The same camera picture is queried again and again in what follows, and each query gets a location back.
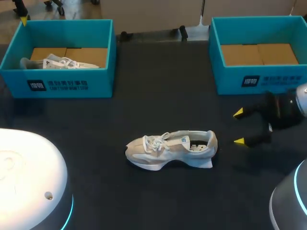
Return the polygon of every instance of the shoe sole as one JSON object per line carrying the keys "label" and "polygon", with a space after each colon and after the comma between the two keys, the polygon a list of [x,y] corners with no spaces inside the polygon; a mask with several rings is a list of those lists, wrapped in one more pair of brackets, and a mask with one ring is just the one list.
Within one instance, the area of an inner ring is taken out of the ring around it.
{"label": "shoe sole", "polygon": [[[195,167],[195,168],[203,168],[203,169],[209,169],[212,168],[212,161],[211,158],[205,158],[205,159],[191,159],[191,160],[185,160],[185,159],[174,159],[174,160],[178,160],[178,161],[182,161],[185,164],[191,166],[191,167]],[[142,168],[142,169],[146,169],[146,170],[150,170],[150,171],[159,171],[160,169],[163,168],[163,166],[165,166],[167,163],[174,161],[174,160],[170,160],[170,161],[166,161],[160,164],[140,164],[140,163],[136,163],[133,161],[130,161],[132,164]]]}

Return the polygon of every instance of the sneaker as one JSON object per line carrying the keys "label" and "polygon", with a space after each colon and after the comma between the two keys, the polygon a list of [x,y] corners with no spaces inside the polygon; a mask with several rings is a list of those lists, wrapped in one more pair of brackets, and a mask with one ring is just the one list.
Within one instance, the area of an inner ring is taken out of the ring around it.
{"label": "sneaker", "polygon": [[43,69],[96,69],[97,65],[73,61],[67,57],[50,54],[43,60]]}
{"label": "sneaker", "polygon": [[96,69],[99,66],[73,61],[67,57],[58,57],[49,54],[47,58],[31,61],[25,57],[20,60],[20,69]]}
{"label": "sneaker", "polygon": [[133,164],[157,171],[173,160],[197,168],[212,168],[217,151],[214,132],[177,131],[162,136],[144,136],[127,145],[126,157]]}

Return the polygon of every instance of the blue box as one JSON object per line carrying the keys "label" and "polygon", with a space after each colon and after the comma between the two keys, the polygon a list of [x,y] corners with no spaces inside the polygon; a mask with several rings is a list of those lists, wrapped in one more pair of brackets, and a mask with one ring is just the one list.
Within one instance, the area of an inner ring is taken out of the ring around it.
{"label": "blue box", "polygon": [[[279,43],[291,45],[299,65],[226,66],[221,50]],[[282,93],[307,82],[307,24],[301,16],[213,18],[209,55],[218,94]]]}
{"label": "blue box", "polygon": [[[20,59],[35,47],[108,48],[106,67],[99,69],[19,69]],[[19,24],[0,66],[14,98],[112,97],[116,38],[112,20],[28,21]],[[69,86],[51,86],[69,82]]]}

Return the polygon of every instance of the black tablecloth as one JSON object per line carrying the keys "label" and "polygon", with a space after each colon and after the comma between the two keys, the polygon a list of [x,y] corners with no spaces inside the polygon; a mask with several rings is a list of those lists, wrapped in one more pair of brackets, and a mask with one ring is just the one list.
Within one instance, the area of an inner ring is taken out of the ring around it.
{"label": "black tablecloth", "polygon": [[[271,193],[306,157],[307,125],[274,133],[270,145],[235,145],[261,122],[233,113],[261,96],[218,96],[207,49],[207,42],[119,45],[111,99],[2,96],[2,127],[40,134],[62,153],[75,229],[272,229]],[[216,133],[212,169],[174,162],[150,172],[126,160],[131,140],[177,130]]]}

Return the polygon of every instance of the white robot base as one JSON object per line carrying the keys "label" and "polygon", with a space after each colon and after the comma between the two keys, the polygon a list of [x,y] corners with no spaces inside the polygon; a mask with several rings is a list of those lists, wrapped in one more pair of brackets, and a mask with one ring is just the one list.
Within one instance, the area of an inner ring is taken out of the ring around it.
{"label": "white robot base", "polygon": [[0,229],[68,230],[73,196],[65,161],[46,138],[0,129]]}
{"label": "white robot base", "polygon": [[269,212],[275,230],[307,229],[307,161],[303,161],[273,191]]}

